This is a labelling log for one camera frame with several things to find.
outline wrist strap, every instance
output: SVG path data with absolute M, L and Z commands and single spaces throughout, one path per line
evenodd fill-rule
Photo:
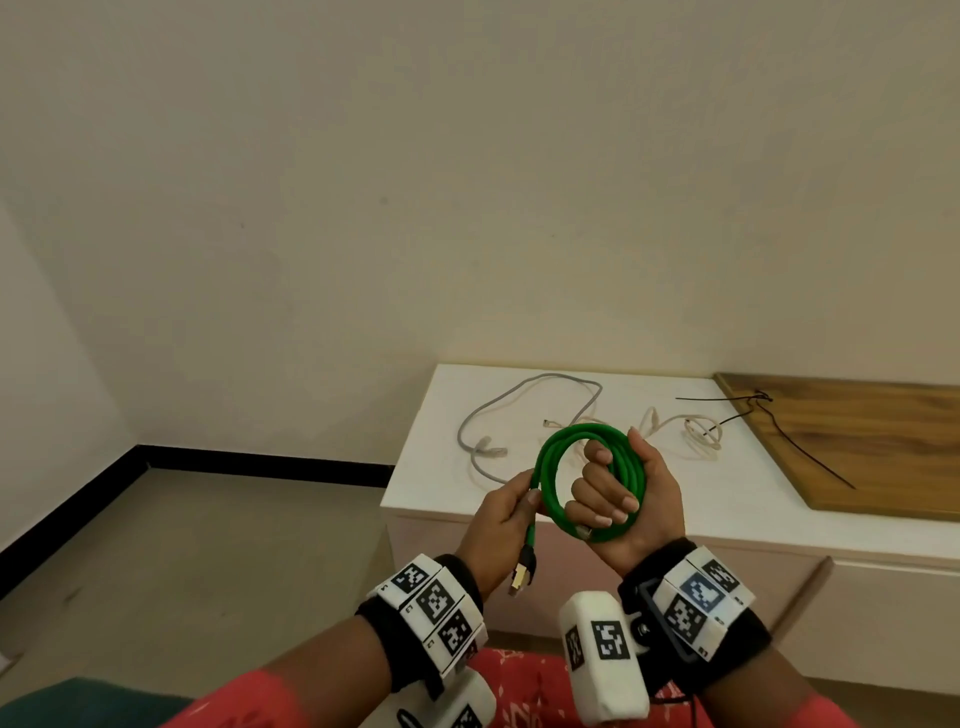
M 423 680 L 436 697 L 487 641 L 482 604 L 459 558 L 421 554 L 370 592 L 357 614 L 383 645 L 391 690 Z
M 618 588 L 649 693 L 673 680 L 688 695 L 752 660 L 770 644 L 748 607 L 754 595 L 706 548 L 677 539 Z

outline white table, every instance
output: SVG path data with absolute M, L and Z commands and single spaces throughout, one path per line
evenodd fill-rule
M 439 365 L 407 437 L 381 506 L 396 564 L 417 553 L 453 550 L 483 495 L 495 484 L 475 472 L 455 440 L 474 407 L 537 371 Z M 620 429 L 639 425 L 655 406 L 662 419 L 681 413 L 716 420 L 736 414 L 711 379 L 570 373 L 604 385 L 588 412 Z M 532 467 L 554 431 L 590 390 L 550 378 L 478 415 L 467 442 L 492 436 L 507 447 L 484 467 L 509 477 Z M 650 439 L 681 484 L 687 531 L 710 546 L 757 593 L 756 611 L 774 625 L 824 557 L 835 561 L 826 584 L 783 638 L 782 649 L 806 674 L 936 692 L 960 693 L 960 638 L 951 632 L 960 605 L 960 523 L 809 509 L 742 421 L 724 425 L 716 459 L 692 449 L 675 422 Z M 582 458 L 573 450 L 558 472 L 569 497 Z M 616 577 L 549 519 L 538 517 L 539 568 L 516 599 L 497 594 L 487 608 L 491 629 L 555 636 L 560 605 L 584 589 L 615 590 Z

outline hand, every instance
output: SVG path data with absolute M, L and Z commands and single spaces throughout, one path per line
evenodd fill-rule
M 627 439 L 639 455 L 647 476 L 640 514 L 630 530 L 619 538 L 589 545 L 621 577 L 658 548 L 686 533 L 680 485 L 667 470 L 660 451 L 644 440 L 635 427 L 627 432 Z M 607 470 L 613 455 L 596 440 L 587 443 L 584 454 L 589 462 L 584 466 L 583 477 L 573 482 L 576 499 L 564 507 L 566 516 L 588 528 L 623 523 L 628 512 L 636 511 L 637 502 Z
M 532 470 L 514 475 L 487 493 L 457 548 L 484 601 L 514 570 L 527 526 L 537 515 L 540 491 L 530 490 L 531 474 Z

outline red sleeve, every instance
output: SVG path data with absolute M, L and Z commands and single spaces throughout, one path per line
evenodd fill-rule
M 195 700 L 163 728 L 309 728 L 309 724 L 283 681 L 256 670 Z
M 814 695 L 790 718 L 785 728 L 857 728 L 835 703 Z

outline grey cable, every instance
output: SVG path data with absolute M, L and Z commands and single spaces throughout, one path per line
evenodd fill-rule
M 490 443 L 490 439 L 491 439 L 489 435 L 484 435 L 483 437 L 481 437 L 477 441 L 476 445 L 472 445 L 472 446 L 468 445 L 467 443 L 464 442 L 464 428 L 467 427 L 470 420 L 472 420 L 477 414 L 479 414 L 483 410 L 487 409 L 487 407 L 489 407 L 491 404 L 497 404 L 500 400 L 504 399 L 505 397 L 509 397 L 511 394 L 513 394 L 516 390 L 518 390 L 524 384 L 529 384 L 532 381 L 535 381 L 537 379 L 544 379 L 548 376 L 556 376 L 556 377 L 559 377 L 560 379 L 569 379 L 570 381 L 575 381 L 578 384 L 592 384 L 594 387 L 597 388 L 597 391 L 593 393 L 593 396 L 588 400 L 588 402 L 583 407 L 580 408 L 580 411 L 577 412 L 577 414 L 573 416 L 573 419 L 570 421 L 571 425 L 576 425 L 577 421 L 583 416 L 584 412 L 590 409 L 590 406 L 597 401 L 597 398 L 600 397 L 600 393 L 603 392 L 603 384 L 601 384 L 598 381 L 593 381 L 592 379 L 581 379 L 578 376 L 565 375 L 565 374 L 561 374 L 560 372 L 544 372 L 541 375 L 528 376 L 526 379 L 521 381 L 516 386 L 513 386 L 510 389 L 508 389 L 502 395 L 494 397 L 492 400 L 488 402 L 484 402 L 483 404 L 481 404 L 479 407 L 477 407 L 467 415 L 464 421 L 460 424 L 460 428 L 457 430 L 457 444 L 461 448 L 463 448 L 464 450 L 470 453 L 470 464 L 478 473 L 480 473 L 484 477 L 489 478 L 493 482 L 506 483 L 507 482 L 506 480 L 499 478 L 496 475 L 493 475 L 491 473 L 487 473 L 487 471 L 481 468 L 477 464 L 477 455 L 479 454 L 479 455 L 486 455 L 488 457 L 503 457 L 504 455 L 507 454 L 507 449 L 506 448 L 489 448 L 488 449 L 487 445 Z

